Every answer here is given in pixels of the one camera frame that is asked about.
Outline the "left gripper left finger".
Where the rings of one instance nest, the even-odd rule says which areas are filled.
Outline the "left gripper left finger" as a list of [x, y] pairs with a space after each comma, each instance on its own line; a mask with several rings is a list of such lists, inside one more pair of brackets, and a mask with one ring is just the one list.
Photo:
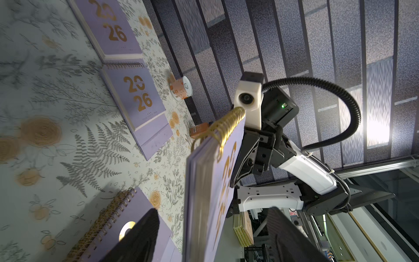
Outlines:
[[101, 262], [151, 262], [154, 259], [160, 221], [151, 208]]

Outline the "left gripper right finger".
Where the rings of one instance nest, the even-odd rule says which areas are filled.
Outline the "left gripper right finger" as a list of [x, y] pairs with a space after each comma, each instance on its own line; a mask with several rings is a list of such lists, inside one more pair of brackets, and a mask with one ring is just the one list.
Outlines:
[[267, 215], [267, 229], [275, 262], [326, 262], [327, 258], [277, 207]]

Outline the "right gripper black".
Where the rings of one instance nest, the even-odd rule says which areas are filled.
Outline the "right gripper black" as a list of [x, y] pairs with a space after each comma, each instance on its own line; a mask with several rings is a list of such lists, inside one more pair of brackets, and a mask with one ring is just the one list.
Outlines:
[[230, 188], [246, 176], [262, 175], [271, 166], [278, 168], [295, 155], [289, 139], [283, 135], [283, 129], [258, 131], [244, 129], [244, 136], [230, 179]]

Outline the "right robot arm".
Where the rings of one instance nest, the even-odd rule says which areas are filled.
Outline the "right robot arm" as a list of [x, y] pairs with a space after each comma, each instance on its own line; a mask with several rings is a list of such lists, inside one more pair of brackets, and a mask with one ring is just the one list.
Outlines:
[[[355, 208], [395, 197], [393, 193], [347, 184], [326, 164], [305, 154], [283, 134], [283, 126], [299, 112], [284, 91], [276, 98], [260, 97], [251, 107], [251, 119], [267, 115], [271, 131], [246, 127], [238, 159], [230, 181], [234, 196], [228, 209], [230, 217], [253, 209], [289, 208], [310, 215], [348, 213]], [[285, 170], [295, 178], [265, 187], [240, 186], [249, 175], [262, 175], [270, 167]]]

